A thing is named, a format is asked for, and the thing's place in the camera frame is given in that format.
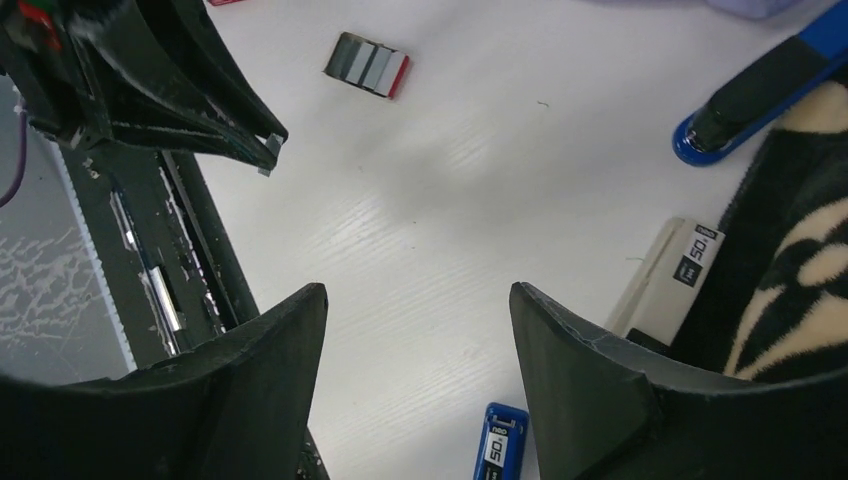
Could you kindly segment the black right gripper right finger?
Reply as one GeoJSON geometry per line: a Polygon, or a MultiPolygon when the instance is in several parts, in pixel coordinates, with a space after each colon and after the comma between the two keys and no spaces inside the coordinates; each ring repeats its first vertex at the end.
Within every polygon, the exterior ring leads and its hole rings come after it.
{"type": "Polygon", "coordinates": [[[527,282],[509,310],[544,479],[843,479],[847,373],[758,384],[675,361],[527,282]]]}

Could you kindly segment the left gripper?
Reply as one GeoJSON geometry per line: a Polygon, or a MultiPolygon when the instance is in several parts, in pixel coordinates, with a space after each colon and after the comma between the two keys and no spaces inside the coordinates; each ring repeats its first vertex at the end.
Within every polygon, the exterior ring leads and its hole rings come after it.
{"type": "Polygon", "coordinates": [[[71,13],[69,1],[1,3],[1,73],[28,123],[71,149],[106,143],[268,166],[288,131],[240,70],[204,1],[136,1],[138,13],[71,13]]]}

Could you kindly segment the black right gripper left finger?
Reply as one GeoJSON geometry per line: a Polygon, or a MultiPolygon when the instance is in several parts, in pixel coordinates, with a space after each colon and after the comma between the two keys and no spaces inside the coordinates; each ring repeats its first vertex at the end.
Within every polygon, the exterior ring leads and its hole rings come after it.
{"type": "Polygon", "coordinates": [[[310,283],[121,379],[1,381],[5,479],[293,479],[328,317],[310,283]]]}

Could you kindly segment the blue stapler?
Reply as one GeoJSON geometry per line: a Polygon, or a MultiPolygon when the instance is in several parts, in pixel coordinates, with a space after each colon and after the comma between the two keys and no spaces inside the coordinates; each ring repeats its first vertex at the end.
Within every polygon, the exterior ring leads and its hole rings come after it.
{"type": "Polygon", "coordinates": [[[474,480],[519,480],[530,427],[527,411],[491,402],[486,406],[474,480]]]}
{"type": "Polygon", "coordinates": [[[846,66],[847,3],[838,1],[681,121],[672,150],[692,166],[716,164],[846,66]]]}

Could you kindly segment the beige and black stapler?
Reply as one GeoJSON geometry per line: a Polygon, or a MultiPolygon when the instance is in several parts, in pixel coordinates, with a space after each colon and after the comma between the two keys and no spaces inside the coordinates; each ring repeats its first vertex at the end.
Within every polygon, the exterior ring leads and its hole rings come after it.
{"type": "Polygon", "coordinates": [[[691,218],[667,220],[608,317],[608,329],[654,350],[671,346],[724,239],[691,218]]]}

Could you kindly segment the box of staples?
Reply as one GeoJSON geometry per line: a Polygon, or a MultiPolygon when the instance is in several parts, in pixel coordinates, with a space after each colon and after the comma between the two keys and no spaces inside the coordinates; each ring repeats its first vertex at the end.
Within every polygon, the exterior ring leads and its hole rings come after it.
{"type": "Polygon", "coordinates": [[[411,57],[401,50],[342,32],[323,73],[358,90],[393,101],[411,65],[411,57]]]}

